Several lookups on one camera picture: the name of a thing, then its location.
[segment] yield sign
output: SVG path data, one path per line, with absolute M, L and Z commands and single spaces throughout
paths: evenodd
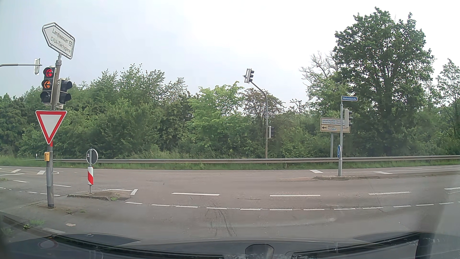
M 67 111 L 35 111 L 41 131 L 49 145 L 56 134 L 57 129 L 62 123 Z

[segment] asphalt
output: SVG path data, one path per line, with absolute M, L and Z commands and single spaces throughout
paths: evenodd
M 67 197 L 88 190 L 87 171 L 55 168 L 56 209 L 50 210 L 44 168 L 0 167 L 7 179 L 0 181 L 0 210 L 43 219 L 43 227 L 66 233 L 140 239 L 345 238 L 392 230 L 460 235 L 458 175 L 324 181 L 313 177 L 337 170 L 94 169 L 93 191 L 131 196 L 107 201 Z M 460 165 L 347 169 L 344 175 L 445 171 Z

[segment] sky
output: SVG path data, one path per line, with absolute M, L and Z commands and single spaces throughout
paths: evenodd
M 53 65 L 58 54 L 41 28 L 56 22 L 75 38 L 73 58 L 63 57 L 60 76 L 77 84 L 104 70 L 142 64 L 144 70 L 165 72 L 166 82 L 184 77 L 196 93 L 199 86 L 235 81 L 250 87 L 242 75 L 252 68 L 254 83 L 289 106 L 291 99 L 306 100 L 300 67 L 310 65 L 312 54 L 332 50 L 334 33 L 375 6 L 396 19 L 412 12 L 436 58 L 433 78 L 447 58 L 460 65 L 460 3 L 400 0 L 0 0 L 0 64 L 32 64 L 40 58 L 44 66 Z M 0 67 L 0 95 L 20 96 L 38 86 L 43 74 L 33 70 Z

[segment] grass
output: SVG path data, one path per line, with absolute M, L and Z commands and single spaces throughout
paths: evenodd
M 384 161 L 384 162 L 344 162 L 343 168 L 382 168 L 430 165 L 459 165 L 457 160 L 431 161 Z M 1 166 L 46 167 L 45 161 L 0 156 Z M 54 168 L 86 168 L 84 163 L 54 162 Z M 277 164 L 95 164 L 95 168 L 105 169 L 163 169 L 163 170 L 291 170 L 291 169 L 337 169 L 337 163 L 277 163 Z

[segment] signpost pole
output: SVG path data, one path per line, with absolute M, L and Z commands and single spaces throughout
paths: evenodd
M 343 110 L 344 110 L 344 102 L 341 100 L 340 101 L 340 154 L 337 154 L 339 156 L 339 173 L 337 176 L 342 176 L 342 153 L 343 153 L 343 136 L 344 136 L 344 125 L 343 125 Z

